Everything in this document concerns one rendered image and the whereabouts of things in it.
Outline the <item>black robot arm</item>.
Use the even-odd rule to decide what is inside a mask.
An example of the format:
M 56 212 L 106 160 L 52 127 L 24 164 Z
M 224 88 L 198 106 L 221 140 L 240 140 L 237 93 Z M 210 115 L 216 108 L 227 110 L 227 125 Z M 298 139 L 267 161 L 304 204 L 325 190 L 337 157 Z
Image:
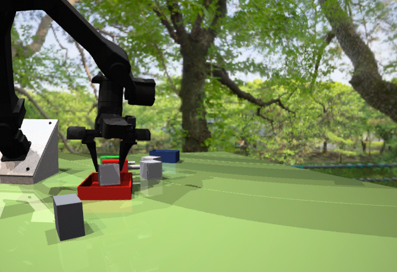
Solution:
M 0 0 L 0 151 L 1 161 L 26 159 L 31 141 L 20 129 L 25 117 L 25 99 L 15 94 L 12 67 L 11 28 L 18 11 L 43 10 L 94 59 L 100 71 L 91 80 L 99 85 L 98 102 L 123 102 L 129 105 L 152 106 L 155 101 L 154 79 L 134 78 L 125 50 L 100 33 L 67 0 Z M 102 110 L 101 110 L 102 109 Z M 126 139 L 133 133 L 136 117 L 121 116 L 99 108 L 95 130 L 106 139 Z M 20 129 L 20 130 L 19 130 Z

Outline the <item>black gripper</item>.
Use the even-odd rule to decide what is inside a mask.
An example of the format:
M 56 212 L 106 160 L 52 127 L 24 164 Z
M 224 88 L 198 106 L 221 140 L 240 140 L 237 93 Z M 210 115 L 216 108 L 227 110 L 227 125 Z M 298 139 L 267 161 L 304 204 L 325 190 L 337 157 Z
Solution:
M 108 113 L 114 113 L 115 109 L 120 109 L 121 110 L 121 116 L 122 116 L 122 103 L 116 103 L 116 102 L 98 102 L 98 110 L 97 114 L 99 111 L 99 108 L 104 107 L 106 108 L 106 112 Z M 67 140 L 81 140 L 82 144 L 86 144 L 90 154 L 91 158 L 94 164 L 94 167 L 96 169 L 96 172 L 98 172 L 98 164 L 97 164 L 97 153 L 96 153 L 96 142 L 94 141 L 94 137 L 102 137 L 102 134 L 100 130 L 94 130 L 94 129 L 86 129 L 85 126 L 69 126 L 67 128 L 67 135 L 66 139 Z M 148 129 L 135 129 L 133 133 L 127 132 L 126 133 L 126 139 L 123 139 L 120 141 L 120 151 L 119 151 L 119 170 L 122 171 L 123 165 L 125 162 L 125 159 L 128 155 L 129 149 L 133 145 L 136 145 L 137 142 L 135 142 L 135 139 L 137 140 L 150 140 L 151 134 Z

